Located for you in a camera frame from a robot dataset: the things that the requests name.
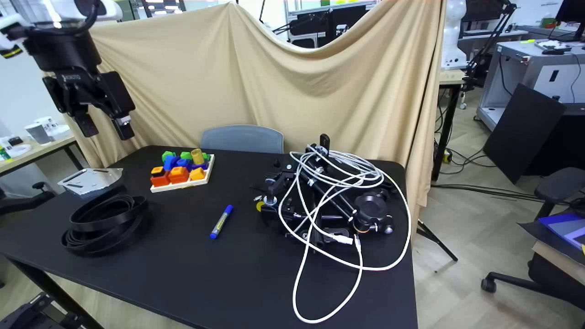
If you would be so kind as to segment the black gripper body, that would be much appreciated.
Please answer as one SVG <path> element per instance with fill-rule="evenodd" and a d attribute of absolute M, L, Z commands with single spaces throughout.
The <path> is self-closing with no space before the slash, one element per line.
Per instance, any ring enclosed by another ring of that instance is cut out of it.
<path fill-rule="evenodd" d="M 135 109 L 116 72 L 98 72 L 100 56 L 87 30 L 27 30 L 23 48 L 45 74 L 42 79 L 56 111 L 87 121 L 87 107 L 111 121 L 126 121 Z"/>

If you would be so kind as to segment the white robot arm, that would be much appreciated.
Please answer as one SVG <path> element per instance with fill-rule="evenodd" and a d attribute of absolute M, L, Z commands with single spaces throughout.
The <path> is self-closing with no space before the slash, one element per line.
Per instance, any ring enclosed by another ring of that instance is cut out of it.
<path fill-rule="evenodd" d="M 122 19 L 115 0 L 9 0 L 0 17 L 0 56 L 27 54 L 43 72 L 42 83 L 54 109 L 69 116 L 84 138 L 98 134 L 87 114 L 95 107 L 111 121 L 116 136 L 133 138 L 135 109 L 116 72 L 98 72 L 100 56 L 89 36 L 96 23 Z"/>

